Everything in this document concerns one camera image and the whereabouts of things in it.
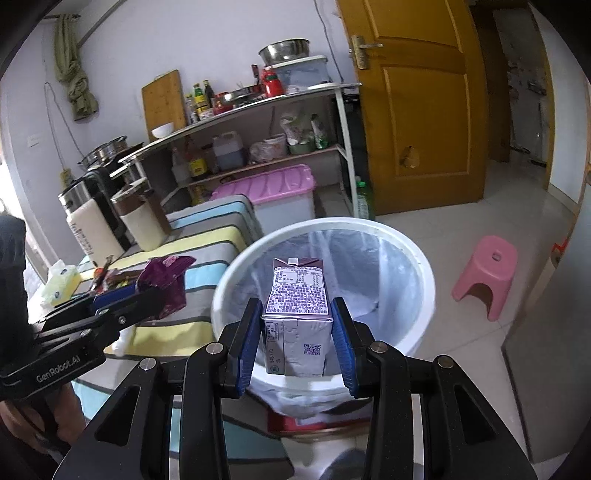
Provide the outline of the person's left hand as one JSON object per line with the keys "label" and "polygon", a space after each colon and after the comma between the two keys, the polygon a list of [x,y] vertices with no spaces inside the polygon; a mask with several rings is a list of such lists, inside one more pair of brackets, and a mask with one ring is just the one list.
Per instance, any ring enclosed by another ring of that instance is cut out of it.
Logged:
{"label": "person's left hand", "polygon": [[42,454],[65,454],[85,429],[81,403],[71,383],[46,398],[54,422],[45,422],[30,401],[1,402],[1,420],[18,440]]}

